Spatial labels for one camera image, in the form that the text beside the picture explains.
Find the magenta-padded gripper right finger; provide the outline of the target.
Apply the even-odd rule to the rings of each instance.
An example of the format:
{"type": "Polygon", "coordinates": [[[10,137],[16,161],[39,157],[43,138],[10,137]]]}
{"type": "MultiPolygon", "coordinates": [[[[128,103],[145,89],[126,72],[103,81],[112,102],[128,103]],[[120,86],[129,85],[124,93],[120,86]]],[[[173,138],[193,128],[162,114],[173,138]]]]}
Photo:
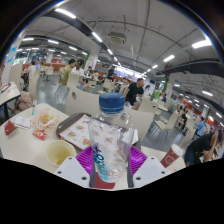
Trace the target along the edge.
{"type": "Polygon", "coordinates": [[[127,171],[129,188],[143,187],[169,174],[170,171],[155,156],[146,156],[137,148],[131,148],[127,171]]]}

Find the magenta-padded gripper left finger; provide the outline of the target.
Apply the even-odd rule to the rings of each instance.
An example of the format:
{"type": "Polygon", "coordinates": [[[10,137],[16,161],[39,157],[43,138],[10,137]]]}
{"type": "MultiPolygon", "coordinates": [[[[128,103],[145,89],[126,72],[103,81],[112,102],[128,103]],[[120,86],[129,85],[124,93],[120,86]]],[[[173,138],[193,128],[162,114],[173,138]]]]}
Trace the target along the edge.
{"type": "Polygon", "coordinates": [[[96,172],[92,148],[87,147],[75,157],[67,157],[54,174],[81,187],[94,188],[96,172]]]}

